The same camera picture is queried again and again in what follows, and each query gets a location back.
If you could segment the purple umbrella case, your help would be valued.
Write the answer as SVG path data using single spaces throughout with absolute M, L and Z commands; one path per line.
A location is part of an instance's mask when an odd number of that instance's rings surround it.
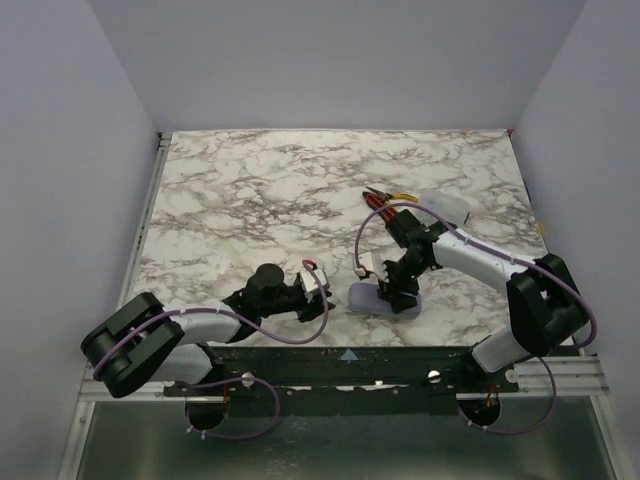
M 354 283 L 347 294 L 348 309 L 352 312 L 381 315 L 397 319 L 415 319 L 422 313 L 422 298 L 416 297 L 417 305 L 400 313 L 392 311 L 391 304 L 378 297 L 378 286 L 368 283 Z

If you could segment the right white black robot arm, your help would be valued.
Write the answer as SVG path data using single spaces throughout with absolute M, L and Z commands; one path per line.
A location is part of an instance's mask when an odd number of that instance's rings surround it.
M 494 373 L 526 357 L 544 357 L 589 322 L 564 261 L 553 254 L 518 258 L 438 221 L 429 226 L 410 211 L 387 216 L 385 228 L 405 250 L 382 262 L 378 298 L 394 314 L 419 306 L 419 277 L 451 268 L 505 295 L 509 325 L 477 343 L 470 357 Z

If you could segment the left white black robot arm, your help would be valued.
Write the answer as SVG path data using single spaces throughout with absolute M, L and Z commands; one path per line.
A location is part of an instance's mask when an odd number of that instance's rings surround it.
M 293 284 L 276 264 L 258 267 L 246 285 L 211 306 L 166 309 L 143 292 L 104 320 L 80 344 L 112 397 L 123 398 L 151 380 L 199 383 L 212 370 L 211 342 L 233 344 L 260 333 L 286 345 L 299 340 L 279 336 L 264 319 L 293 313 L 301 323 L 329 319 L 333 309 L 325 272 L 310 260 L 302 263 Z

